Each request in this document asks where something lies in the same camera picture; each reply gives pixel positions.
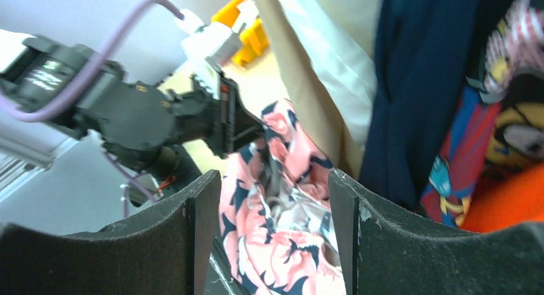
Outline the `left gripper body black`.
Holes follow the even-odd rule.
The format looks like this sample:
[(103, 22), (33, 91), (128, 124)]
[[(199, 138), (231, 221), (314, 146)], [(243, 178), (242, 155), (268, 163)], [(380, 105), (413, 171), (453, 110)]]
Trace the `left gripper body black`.
[(174, 130), (170, 143), (183, 144), (201, 139), (218, 157), (228, 154), (228, 141), (220, 100), (215, 99), (200, 77), (192, 74), (191, 90), (177, 94), (172, 103), (171, 114), (174, 117)]

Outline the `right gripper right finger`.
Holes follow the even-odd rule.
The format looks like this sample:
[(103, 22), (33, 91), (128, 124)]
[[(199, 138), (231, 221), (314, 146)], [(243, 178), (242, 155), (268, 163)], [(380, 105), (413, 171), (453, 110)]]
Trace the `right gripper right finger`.
[(348, 294), (543, 293), (541, 223), (466, 232), (414, 214), (339, 169), (328, 186)]

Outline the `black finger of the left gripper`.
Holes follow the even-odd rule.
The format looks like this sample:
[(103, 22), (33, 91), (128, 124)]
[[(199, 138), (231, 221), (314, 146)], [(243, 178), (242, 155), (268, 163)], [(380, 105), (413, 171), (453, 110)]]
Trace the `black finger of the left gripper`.
[(244, 106), (236, 83), (221, 85), (221, 157), (263, 136), (264, 124)]

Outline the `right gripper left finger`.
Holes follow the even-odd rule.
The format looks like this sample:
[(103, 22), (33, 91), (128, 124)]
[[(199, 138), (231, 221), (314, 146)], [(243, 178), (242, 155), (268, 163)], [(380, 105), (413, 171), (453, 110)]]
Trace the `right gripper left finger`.
[(2, 294), (203, 294), (221, 176), (98, 232), (50, 235), (1, 224)]

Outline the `pink shark print shorts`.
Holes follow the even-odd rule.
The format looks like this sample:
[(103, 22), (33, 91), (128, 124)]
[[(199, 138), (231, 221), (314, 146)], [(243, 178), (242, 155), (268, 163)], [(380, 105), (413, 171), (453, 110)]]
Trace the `pink shark print shorts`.
[(328, 175), (332, 163), (284, 99), (264, 136), (226, 159), (219, 226), (232, 276), (251, 294), (344, 294)]

